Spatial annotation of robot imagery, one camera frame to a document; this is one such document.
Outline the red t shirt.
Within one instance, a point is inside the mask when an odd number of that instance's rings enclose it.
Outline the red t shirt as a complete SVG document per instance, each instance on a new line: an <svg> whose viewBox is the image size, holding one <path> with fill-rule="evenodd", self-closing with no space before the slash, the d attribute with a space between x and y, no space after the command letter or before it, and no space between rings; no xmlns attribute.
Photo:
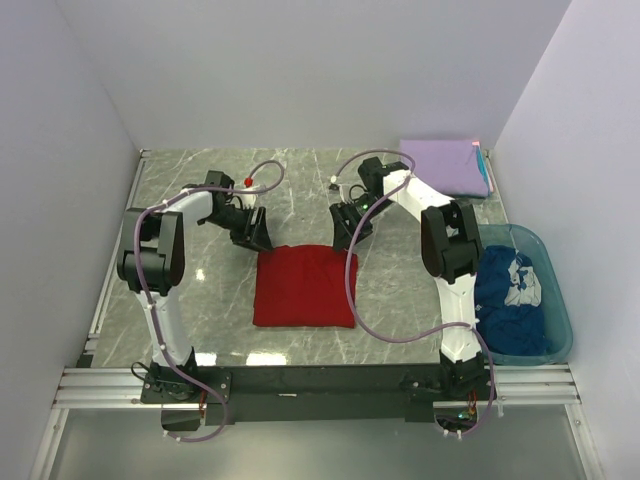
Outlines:
<svg viewBox="0 0 640 480"><path fill-rule="evenodd" d="M257 258L253 325L338 327L356 321L346 293L356 294L358 257L324 245L281 246Z"/></svg>

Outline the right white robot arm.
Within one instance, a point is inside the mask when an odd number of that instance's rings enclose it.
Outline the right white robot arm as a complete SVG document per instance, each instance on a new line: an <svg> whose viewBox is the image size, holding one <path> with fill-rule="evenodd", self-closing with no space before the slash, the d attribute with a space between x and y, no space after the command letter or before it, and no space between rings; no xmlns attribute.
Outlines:
<svg viewBox="0 0 640 480"><path fill-rule="evenodd" d="M359 325L352 293L353 248L372 233L371 218L395 203L420 224L421 259L434 278L441 325L408 338L408 343L442 333L440 374L434 391L460 399L486 382L482 343L478 336L474 289L483 246L474 209L438 192L414 174L414 159L397 151L399 161L384 164L376 150L362 158L358 175L364 193L355 200L330 206L334 223L333 249L346 252L344 289L347 304Z"/></svg>

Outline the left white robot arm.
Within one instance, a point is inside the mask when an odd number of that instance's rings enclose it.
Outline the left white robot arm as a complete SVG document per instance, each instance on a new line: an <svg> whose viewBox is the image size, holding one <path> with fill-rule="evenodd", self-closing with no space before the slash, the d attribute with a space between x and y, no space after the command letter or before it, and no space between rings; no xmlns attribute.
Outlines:
<svg viewBox="0 0 640 480"><path fill-rule="evenodd" d="M152 362L172 369L164 389L176 401L193 399L200 388L192 346L181 319L180 285L186 268L185 231L211 223L229 232L231 242L255 252L273 249L266 225L266 209L256 205L272 188L245 185L221 171L207 173L205 182L184 187L177 195L147 208L125 211L117 251L118 277L132 291L145 312L152 337Z"/></svg>

